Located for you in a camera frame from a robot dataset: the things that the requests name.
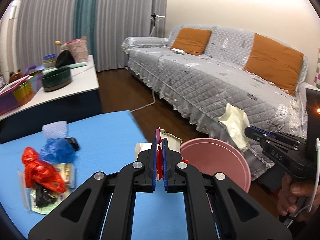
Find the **gray quilted sofa cover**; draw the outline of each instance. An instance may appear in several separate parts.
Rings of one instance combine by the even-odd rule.
[[[212,31],[202,55],[175,54],[165,47],[170,47],[185,27]],[[253,38],[254,32],[241,29],[178,25],[168,39],[129,37],[122,49],[129,54],[128,68],[209,137],[236,146],[217,119],[224,114],[227,103],[244,110],[251,125],[305,137],[305,89],[312,87],[303,82],[308,69],[307,57],[303,59],[292,97],[274,84],[242,70],[251,53]],[[258,143],[250,144],[250,149],[242,154],[254,180],[274,163],[262,154]]]

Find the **blue tabletop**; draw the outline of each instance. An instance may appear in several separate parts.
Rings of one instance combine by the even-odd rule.
[[[135,145],[146,142],[129,111],[100,114],[68,124],[69,136],[81,149],[74,162],[79,186],[97,171],[111,174],[134,162]],[[21,155],[27,147],[39,151],[46,140],[42,132],[0,145],[0,202],[20,232],[27,237],[44,215],[27,211],[22,204],[18,170],[23,170]],[[132,240],[187,239],[183,195],[168,194],[163,181],[154,193],[137,193]]]

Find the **black bag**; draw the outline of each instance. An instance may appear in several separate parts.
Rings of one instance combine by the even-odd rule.
[[[64,50],[59,54],[56,61],[56,68],[60,68],[62,66],[75,64],[75,59],[70,51]]]

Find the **beige wall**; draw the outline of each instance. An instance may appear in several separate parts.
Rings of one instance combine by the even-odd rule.
[[[313,84],[320,19],[308,0],[168,0],[165,35],[177,24],[199,23],[250,30],[296,47],[309,58]]]

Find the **gray curtain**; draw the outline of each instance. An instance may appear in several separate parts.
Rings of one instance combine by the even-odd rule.
[[[148,36],[151,13],[165,15],[165,11],[166,0],[97,0],[97,71],[126,66],[128,57],[121,51],[122,42],[130,36]],[[164,22],[156,35],[164,36]]]
[[[167,0],[152,0],[152,12],[157,15],[165,16],[167,12]],[[159,20],[152,37],[164,37],[164,27],[165,19]]]
[[[21,0],[17,26],[17,60],[22,71],[41,65],[42,57],[59,52],[56,40],[73,39],[75,0]]]

